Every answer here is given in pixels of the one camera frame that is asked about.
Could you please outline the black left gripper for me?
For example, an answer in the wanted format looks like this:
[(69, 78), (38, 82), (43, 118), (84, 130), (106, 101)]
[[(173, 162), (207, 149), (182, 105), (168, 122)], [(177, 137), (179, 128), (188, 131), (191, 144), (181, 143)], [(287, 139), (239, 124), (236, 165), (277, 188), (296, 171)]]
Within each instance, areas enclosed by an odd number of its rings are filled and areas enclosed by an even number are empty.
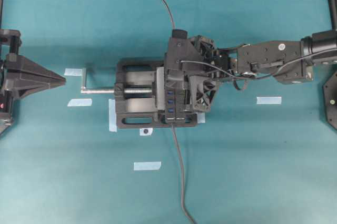
[[(18, 30), (1, 29), (1, 46), (9, 47), (5, 59), (1, 59), (1, 127), (13, 124), (13, 107), (16, 99), (53, 89), (66, 84), (66, 79), (19, 55), (21, 33)], [(14, 73), (46, 77), (46, 81), (14, 79)]]

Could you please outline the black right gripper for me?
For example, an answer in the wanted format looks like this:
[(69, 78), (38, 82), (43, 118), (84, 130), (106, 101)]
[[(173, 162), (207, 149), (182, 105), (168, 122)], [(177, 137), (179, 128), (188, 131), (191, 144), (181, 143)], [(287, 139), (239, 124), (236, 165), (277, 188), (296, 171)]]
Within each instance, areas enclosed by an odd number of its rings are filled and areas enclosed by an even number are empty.
[(214, 41), (202, 36), (176, 39), (170, 37), (164, 57), (164, 83), (168, 69), (184, 74), (183, 111), (209, 111), (219, 87), (234, 79), (235, 60), (229, 57), (233, 48), (219, 49)]

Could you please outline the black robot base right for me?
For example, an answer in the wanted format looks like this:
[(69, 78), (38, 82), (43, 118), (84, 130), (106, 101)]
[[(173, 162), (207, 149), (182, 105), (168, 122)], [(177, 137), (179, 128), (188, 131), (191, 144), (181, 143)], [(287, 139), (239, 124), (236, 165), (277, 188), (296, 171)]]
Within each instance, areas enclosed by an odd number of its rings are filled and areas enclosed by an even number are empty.
[(323, 85), (324, 110), (326, 120), (335, 130), (336, 125), (336, 72)]

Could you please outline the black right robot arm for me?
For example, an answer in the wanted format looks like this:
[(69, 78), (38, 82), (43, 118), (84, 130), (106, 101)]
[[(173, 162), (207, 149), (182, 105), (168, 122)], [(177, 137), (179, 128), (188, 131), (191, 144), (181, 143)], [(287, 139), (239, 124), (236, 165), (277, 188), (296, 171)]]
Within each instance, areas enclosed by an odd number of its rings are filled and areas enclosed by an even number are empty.
[(300, 41), (273, 40), (217, 48), (214, 40), (175, 29), (164, 57), (165, 111), (169, 115), (209, 111), (225, 82), (245, 90), (249, 82), (275, 78), (282, 84), (309, 82), (317, 63), (336, 62), (336, 31)]

